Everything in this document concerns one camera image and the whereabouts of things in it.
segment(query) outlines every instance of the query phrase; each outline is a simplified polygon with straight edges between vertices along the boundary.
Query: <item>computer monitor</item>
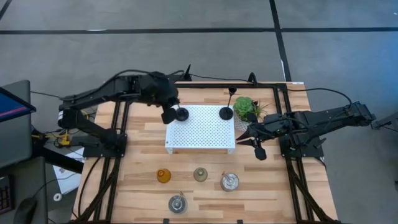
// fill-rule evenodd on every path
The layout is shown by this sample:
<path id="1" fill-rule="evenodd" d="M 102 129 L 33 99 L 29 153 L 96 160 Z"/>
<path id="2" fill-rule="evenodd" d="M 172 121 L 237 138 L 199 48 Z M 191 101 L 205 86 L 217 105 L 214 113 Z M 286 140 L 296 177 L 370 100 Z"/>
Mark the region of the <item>computer monitor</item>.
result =
<path id="1" fill-rule="evenodd" d="M 36 108 L 0 87 L 0 122 L 36 112 Z"/>

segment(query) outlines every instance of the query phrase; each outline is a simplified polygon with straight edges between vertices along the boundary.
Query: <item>yellow cable connector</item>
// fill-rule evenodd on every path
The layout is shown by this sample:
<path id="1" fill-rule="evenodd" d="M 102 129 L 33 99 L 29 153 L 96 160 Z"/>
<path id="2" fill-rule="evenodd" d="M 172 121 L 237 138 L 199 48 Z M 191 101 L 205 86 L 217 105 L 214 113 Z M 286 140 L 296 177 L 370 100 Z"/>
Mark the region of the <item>yellow cable connector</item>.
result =
<path id="1" fill-rule="evenodd" d="M 36 134 L 32 134 L 31 135 L 32 136 L 32 138 L 40 138 L 40 136 L 39 135 L 36 135 Z"/>
<path id="2" fill-rule="evenodd" d="M 86 119 L 90 118 L 90 117 L 88 116 L 88 113 L 87 113 L 86 111 L 81 111 L 81 112 L 86 116 Z"/>
<path id="3" fill-rule="evenodd" d="M 62 140 L 59 143 L 62 146 L 70 145 L 68 130 L 66 131 L 65 135 L 63 136 Z"/>

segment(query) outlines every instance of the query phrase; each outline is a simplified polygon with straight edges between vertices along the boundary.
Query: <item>white perforated platform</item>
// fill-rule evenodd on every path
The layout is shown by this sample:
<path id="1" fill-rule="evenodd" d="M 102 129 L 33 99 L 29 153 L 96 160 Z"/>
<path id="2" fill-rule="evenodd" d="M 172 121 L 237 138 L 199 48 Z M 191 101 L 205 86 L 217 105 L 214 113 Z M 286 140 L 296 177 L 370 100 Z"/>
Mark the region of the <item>white perforated platform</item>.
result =
<path id="1" fill-rule="evenodd" d="M 228 154 L 232 154 L 235 150 L 234 119 L 220 118 L 218 113 L 224 106 L 181 107 L 188 110 L 189 117 L 186 121 L 175 120 L 167 125 L 165 147 L 169 154 L 177 148 L 227 149 Z"/>

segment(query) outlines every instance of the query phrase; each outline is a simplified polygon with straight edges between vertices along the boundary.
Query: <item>potted plant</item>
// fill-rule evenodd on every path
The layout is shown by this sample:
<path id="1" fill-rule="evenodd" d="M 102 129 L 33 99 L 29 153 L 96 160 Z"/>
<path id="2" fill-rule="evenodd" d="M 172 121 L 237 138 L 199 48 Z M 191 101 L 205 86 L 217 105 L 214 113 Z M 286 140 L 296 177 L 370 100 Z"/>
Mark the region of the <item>potted plant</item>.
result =
<path id="1" fill-rule="evenodd" d="M 261 106 L 260 101 L 253 101 L 250 97 L 240 96 L 236 99 L 234 104 L 234 125 L 239 131 L 245 131 L 248 126 L 248 114 L 254 113 L 258 118 L 262 113 L 267 114 L 264 108 L 268 105 Z"/>

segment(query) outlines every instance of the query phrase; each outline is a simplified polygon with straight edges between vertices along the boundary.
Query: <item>wooden table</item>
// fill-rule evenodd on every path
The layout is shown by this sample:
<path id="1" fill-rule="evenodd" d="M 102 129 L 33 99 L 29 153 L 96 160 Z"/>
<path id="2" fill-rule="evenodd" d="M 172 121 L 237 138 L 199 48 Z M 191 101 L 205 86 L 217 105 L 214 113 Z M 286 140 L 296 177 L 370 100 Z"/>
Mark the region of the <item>wooden table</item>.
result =
<path id="1" fill-rule="evenodd" d="M 288 88 L 301 90 L 303 84 L 287 84 Z M 179 88 L 181 105 L 226 105 L 227 88 Z M 266 112 L 276 113 L 274 94 L 265 88 L 238 88 L 231 104 L 238 96 L 249 96 L 268 105 Z M 289 92 L 293 111 L 310 110 L 307 94 Z M 99 105 L 95 123 L 110 128 L 114 103 Z M 278 140 L 262 144 L 267 159 L 259 161 L 251 146 L 236 145 L 232 155 L 226 150 L 196 151 L 175 150 L 169 155 L 165 149 L 166 125 L 162 123 L 161 108 L 133 103 L 127 122 L 128 145 L 126 155 L 121 160 L 118 186 L 114 201 L 113 223 L 162 223 L 169 218 L 171 223 L 295 223 L 292 196 L 289 187 L 285 159 L 280 154 Z M 235 132 L 236 137 L 242 133 Z M 95 158 L 86 160 L 80 186 L 83 185 Z M 101 159 L 91 174 L 82 200 L 82 210 L 92 201 L 98 191 L 103 166 Z M 308 189 L 322 209 L 337 219 L 325 168 L 313 158 L 303 159 Z M 208 179 L 196 182 L 193 171 L 204 167 Z M 156 179 L 156 171 L 166 168 L 172 179 L 161 184 Z M 220 187 L 221 174 L 234 172 L 240 179 L 238 190 L 225 192 Z M 77 213 L 78 197 L 74 211 Z M 169 199 L 180 191 L 186 196 L 188 209 L 184 214 L 174 215 L 168 209 Z M 303 198 L 299 191 L 303 219 L 306 219 Z M 104 218 L 108 202 L 105 195 L 101 218 Z"/>

